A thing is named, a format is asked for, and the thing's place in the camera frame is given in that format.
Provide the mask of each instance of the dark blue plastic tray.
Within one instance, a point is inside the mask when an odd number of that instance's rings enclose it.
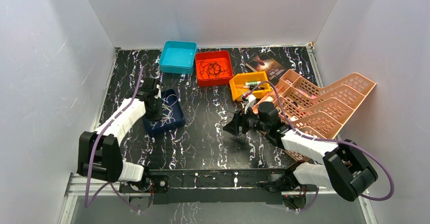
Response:
[[[184,112],[175,91],[173,89],[163,91],[161,97],[163,98],[163,118],[160,121],[149,121],[144,117],[144,126],[150,137],[185,125]]]

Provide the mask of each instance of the blue bin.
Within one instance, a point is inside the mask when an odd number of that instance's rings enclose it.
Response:
[[[167,41],[160,57],[160,70],[164,73],[192,74],[197,44]]]
[[[150,121],[144,117],[144,126],[150,137],[177,129],[185,125],[184,111],[173,89],[161,92],[163,98],[163,118]]]

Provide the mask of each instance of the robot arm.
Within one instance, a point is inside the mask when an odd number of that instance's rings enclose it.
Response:
[[[248,98],[253,103],[253,96]],[[280,120],[279,112],[272,102],[260,103],[258,114],[249,107],[246,107],[246,112],[245,109],[237,111],[233,120],[223,127],[224,131],[233,135],[246,133],[250,129],[262,131],[274,146],[306,155],[316,163],[298,162],[287,169],[284,175],[278,178],[272,176],[267,182],[259,183],[259,186],[270,191],[313,184],[334,189],[345,200],[354,201],[378,179],[378,174],[362,152],[347,145],[301,137]]]
[[[159,80],[144,79],[135,99],[124,99],[118,110],[94,132],[82,133],[79,138],[78,174],[88,175],[92,148],[96,138],[104,130],[94,156],[91,177],[108,182],[145,181],[148,169],[123,160],[120,150],[126,133],[143,116],[149,120],[159,120],[162,117]]]

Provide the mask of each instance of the red plastic tray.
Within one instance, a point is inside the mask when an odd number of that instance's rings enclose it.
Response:
[[[196,54],[196,72],[200,87],[227,85],[234,76],[230,54],[227,51]]]

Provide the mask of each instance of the yellow bin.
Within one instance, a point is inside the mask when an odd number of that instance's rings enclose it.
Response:
[[[238,73],[229,81],[231,95],[234,101],[241,101],[242,98],[240,96],[243,93],[249,91],[249,89],[236,88],[236,86],[244,86],[246,82],[252,82],[252,81],[268,81],[266,72],[261,71],[261,72],[252,72],[252,73]],[[272,90],[270,85],[267,83],[262,84],[260,87],[263,87],[264,90],[253,92],[253,95],[257,99],[263,98],[267,93],[269,93]]]

